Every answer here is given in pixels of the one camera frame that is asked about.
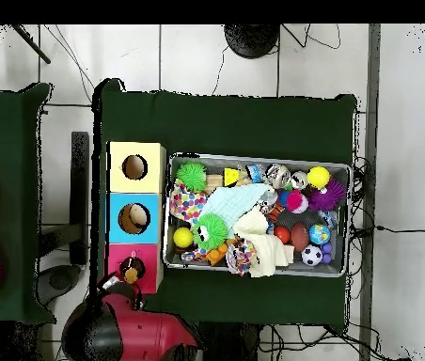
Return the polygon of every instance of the tennis ball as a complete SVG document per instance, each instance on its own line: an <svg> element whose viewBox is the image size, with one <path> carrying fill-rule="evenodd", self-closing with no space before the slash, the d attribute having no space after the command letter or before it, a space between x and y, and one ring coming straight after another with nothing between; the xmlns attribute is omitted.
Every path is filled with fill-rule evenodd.
<svg viewBox="0 0 425 361"><path fill-rule="evenodd" d="M172 237L174 243L179 248L187 248L191 243L193 243L193 233L186 227L179 227Z"/></svg>

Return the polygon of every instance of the white cloth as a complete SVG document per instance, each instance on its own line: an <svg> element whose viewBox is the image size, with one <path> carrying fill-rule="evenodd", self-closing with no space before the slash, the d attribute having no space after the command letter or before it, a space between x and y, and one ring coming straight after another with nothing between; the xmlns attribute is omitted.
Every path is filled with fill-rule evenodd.
<svg viewBox="0 0 425 361"><path fill-rule="evenodd" d="M269 276L275 273L276 266L287 267L288 259L284 245L276 235L266 235L268 222L258 207L241 217L233 226L234 233L253 243L259 263L251 264L251 276Z"/></svg>

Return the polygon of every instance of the black lamp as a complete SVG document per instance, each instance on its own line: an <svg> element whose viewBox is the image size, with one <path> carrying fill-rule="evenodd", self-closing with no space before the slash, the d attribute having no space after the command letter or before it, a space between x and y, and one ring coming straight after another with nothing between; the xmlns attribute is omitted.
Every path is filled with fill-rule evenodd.
<svg viewBox="0 0 425 361"><path fill-rule="evenodd" d="M275 47L280 24L225 24L229 48L243 58L259 58Z"/></svg>

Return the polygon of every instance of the box with hole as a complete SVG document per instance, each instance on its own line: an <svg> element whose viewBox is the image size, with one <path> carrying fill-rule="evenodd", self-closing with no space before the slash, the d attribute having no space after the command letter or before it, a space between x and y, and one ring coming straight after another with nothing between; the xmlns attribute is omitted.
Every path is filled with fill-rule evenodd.
<svg viewBox="0 0 425 361"><path fill-rule="evenodd" d="M108 271L118 271L121 262L127 258L141 259L146 272L137 280L137 285L142 293L156 293L164 275L160 250L159 243L112 243L109 245Z"/></svg>
<svg viewBox="0 0 425 361"><path fill-rule="evenodd" d="M160 242L162 197L110 194L109 243Z"/></svg>
<svg viewBox="0 0 425 361"><path fill-rule="evenodd" d="M165 149L159 143L108 143L110 190L113 193L160 194Z"/></svg>

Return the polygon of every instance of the dark green table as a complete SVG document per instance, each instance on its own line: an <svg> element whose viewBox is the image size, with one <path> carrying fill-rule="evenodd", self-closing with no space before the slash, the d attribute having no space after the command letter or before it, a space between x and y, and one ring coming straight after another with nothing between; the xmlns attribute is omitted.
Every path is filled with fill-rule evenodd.
<svg viewBox="0 0 425 361"><path fill-rule="evenodd" d="M0 321L54 322L36 301L39 108L50 86L0 91Z"/></svg>
<svg viewBox="0 0 425 361"><path fill-rule="evenodd" d="M102 82L94 93L92 245L103 273L105 143L160 142L168 153L191 151L222 155L333 162L353 161L356 100L240 98L134 93L119 80ZM339 278L274 275L248 278L229 273L165 269L159 292L146 309L180 314L191 321L314 323L342 328L345 276Z"/></svg>

